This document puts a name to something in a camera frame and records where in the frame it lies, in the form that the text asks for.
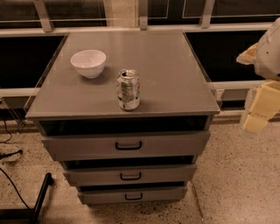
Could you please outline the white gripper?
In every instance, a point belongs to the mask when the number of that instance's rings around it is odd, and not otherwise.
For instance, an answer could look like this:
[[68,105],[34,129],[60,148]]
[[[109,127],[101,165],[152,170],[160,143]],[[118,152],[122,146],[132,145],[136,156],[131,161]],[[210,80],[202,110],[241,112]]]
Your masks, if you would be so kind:
[[253,44],[236,58],[243,65],[254,64],[255,73],[266,80],[255,91],[255,97],[248,107],[242,130],[260,133],[280,111],[280,17]]

